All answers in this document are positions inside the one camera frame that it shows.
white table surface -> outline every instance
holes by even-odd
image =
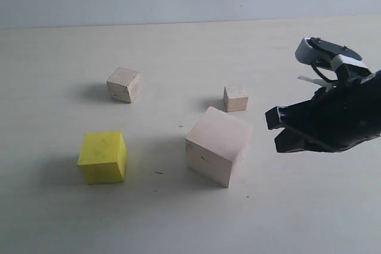
[[[381,16],[0,30],[0,253],[380,253],[381,139],[276,153],[264,113],[318,86],[294,51],[320,36],[381,68]],[[112,101],[117,68],[141,73]],[[184,138],[243,83],[254,125],[229,189],[186,168]],[[87,186],[83,135],[121,130],[123,184]]]

small wooden cube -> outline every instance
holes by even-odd
[[[229,187],[232,171],[246,156],[252,125],[209,107],[185,139],[189,168]]]
[[[231,84],[224,89],[224,102],[227,112],[246,110],[249,96],[241,84]]]
[[[108,92],[113,99],[132,103],[142,92],[142,81],[137,71],[118,68],[107,80]]]
[[[127,148],[121,132],[88,133],[77,165],[88,184],[124,181]]]

yellow block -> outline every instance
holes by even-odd
[[[77,165],[88,184],[124,181],[127,147],[121,132],[88,133],[83,140]]]

wooden cube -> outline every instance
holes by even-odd
[[[108,92],[113,99],[132,103],[142,92],[142,82],[137,71],[118,68],[107,80]]]
[[[249,96],[241,84],[231,84],[224,89],[224,101],[227,112],[246,110]]]
[[[127,148],[121,132],[88,133],[77,165],[88,184],[124,181]]]
[[[232,171],[246,156],[252,125],[209,107],[185,139],[189,168],[229,187]]]

robotic arm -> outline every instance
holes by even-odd
[[[279,153],[342,152],[380,137],[381,71],[371,73],[355,51],[318,37],[303,38],[295,56],[326,84],[308,101],[266,112],[269,130],[284,128],[275,138]],[[319,68],[334,71],[337,79]]]

